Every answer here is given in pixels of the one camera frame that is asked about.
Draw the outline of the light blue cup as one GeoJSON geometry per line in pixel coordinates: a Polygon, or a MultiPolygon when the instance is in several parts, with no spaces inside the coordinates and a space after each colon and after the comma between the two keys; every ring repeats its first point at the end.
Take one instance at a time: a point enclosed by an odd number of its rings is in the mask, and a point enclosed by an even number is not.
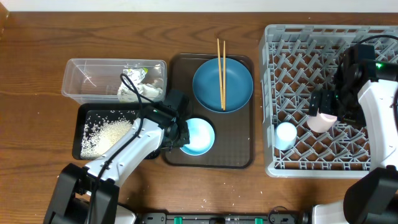
{"type": "Polygon", "coordinates": [[[275,129],[275,147],[286,151],[294,147],[297,137],[297,128],[288,122],[283,122],[275,129]]]}

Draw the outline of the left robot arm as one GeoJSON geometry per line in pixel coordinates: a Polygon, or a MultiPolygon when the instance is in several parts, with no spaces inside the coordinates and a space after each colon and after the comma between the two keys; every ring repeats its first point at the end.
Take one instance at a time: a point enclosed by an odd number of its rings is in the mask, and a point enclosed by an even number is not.
{"type": "Polygon", "coordinates": [[[84,167],[67,165],[60,173],[44,223],[135,223],[136,214],[118,202],[119,191],[152,152],[190,142],[189,98],[170,90],[160,103],[145,105],[132,128],[109,150],[84,167]]]}

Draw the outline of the dark blue plate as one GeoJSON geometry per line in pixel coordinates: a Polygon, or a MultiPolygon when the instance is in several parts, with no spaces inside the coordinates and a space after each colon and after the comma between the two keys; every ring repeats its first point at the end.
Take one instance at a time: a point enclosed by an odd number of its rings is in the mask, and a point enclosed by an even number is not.
{"type": "Polygon", "coordinates": [[[193,94],[198,102],[216,113],[232,113],[243,108],[250,100],[254,84],[250,71],[237,60],[227,58],[226,108],[221,108],[218,59],[202,64],[193,76],[193,94]]]}

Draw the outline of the wooden chopstick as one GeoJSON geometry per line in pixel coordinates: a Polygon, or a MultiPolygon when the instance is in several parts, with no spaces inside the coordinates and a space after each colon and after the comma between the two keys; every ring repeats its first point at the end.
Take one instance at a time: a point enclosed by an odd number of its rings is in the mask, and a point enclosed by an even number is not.
{"type": "Polygon", "coordinates": [[[226,111],[226,41],[223,41],[223,111],[226,111]]]}
{"type": "Polygon", "coordinates": [[[219,84],[220,84],[220,101],[221,109],[224,110],[224,99],[223,99],[223,76],[221,69],[221,52],[220,52],[220,40],[217,39],[217,53],[218,53],[218,73],[219,73],[219,84]]]}

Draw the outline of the green snack wrapper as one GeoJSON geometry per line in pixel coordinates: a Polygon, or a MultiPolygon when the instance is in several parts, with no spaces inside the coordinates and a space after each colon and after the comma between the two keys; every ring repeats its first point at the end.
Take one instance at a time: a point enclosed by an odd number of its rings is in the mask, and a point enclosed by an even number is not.
{"type": "Polygon", "coordinates": [[[121,103],[138,102],[138,96],[134,93],[133,86],[136,87],[141,99],[145,99],[147,101],[147,97],[144,96],[145,85],[142,83],[147,72],[147,68],[125,68],[123,70],[123,74],[127,76],[127,80],[123,78],[118,89],[117,96],[121,103]]]}

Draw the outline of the light blue rice bowl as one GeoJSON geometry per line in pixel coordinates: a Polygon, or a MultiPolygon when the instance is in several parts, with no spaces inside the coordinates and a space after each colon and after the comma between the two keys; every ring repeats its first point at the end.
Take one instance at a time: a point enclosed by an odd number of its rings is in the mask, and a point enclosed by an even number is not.
{"type": "Polygon", "coordinates": [[[207,153],[215,142],[215,131],[212,125],[201,118],[190,118],[187,124],[190,142],[182,146],[181,151],[190,156],[207,153]]]}

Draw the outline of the pink cup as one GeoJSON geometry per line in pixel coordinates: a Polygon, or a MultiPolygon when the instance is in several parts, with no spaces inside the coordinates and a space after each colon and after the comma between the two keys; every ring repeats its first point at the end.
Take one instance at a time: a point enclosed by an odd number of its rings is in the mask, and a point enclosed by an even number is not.
{"type": "Polygon", "coordinates": [[[307,125],[316,133],[327,132],[337,121],[337,117],[324,113],[317,113],[316,116],[310,116],[307,119],[307,125]]]}

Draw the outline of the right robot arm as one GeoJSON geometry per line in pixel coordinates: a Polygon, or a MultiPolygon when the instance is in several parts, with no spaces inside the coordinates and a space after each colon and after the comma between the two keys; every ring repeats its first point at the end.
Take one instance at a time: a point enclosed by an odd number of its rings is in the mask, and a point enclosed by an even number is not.
{"type": "Polygon", "coordinates": [[[333,90],[312,92],[308,113],[366,127],[371,168],[342,201],[314,206],[308,221],[397,223],[397,64],[376,60],[372,45],[356,44],[345,50],[333,83],[333,90]]]}

